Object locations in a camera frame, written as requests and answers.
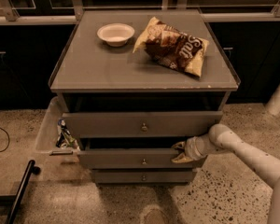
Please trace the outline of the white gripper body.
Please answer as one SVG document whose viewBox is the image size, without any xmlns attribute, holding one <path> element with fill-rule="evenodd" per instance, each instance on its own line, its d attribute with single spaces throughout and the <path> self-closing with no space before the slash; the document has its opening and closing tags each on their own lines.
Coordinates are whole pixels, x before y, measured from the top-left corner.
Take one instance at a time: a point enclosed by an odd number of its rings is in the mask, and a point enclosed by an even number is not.
<svg viewBox="0 0 280 224">
<path fill-rule="evenodd" d="M 207 134 L 189 138 L 185 144 L 185 154 L 187 157 L 197 161 L 205 158 L 209 154 L 217 154 L 221 149 L 215 146 Z"/>
</svg>

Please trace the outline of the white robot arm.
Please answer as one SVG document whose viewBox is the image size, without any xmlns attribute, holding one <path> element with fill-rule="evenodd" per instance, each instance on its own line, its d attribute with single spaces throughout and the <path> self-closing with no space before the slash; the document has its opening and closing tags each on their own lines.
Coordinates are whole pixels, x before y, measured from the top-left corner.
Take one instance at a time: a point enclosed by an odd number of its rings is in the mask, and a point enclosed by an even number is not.
<svg viewBox="0 0 280 224">
<path fill-rule="evenodd" d="M 177 142 L 179 149 L 173 163 L 198 161 L 210 154 L 232 152 L 260 179 L 273 189 L 267 224 L 280 224 L 280 160 L 243 141 L 233 130 L 223 124 L 213 125 L 207 134 Z"/>
</svg>

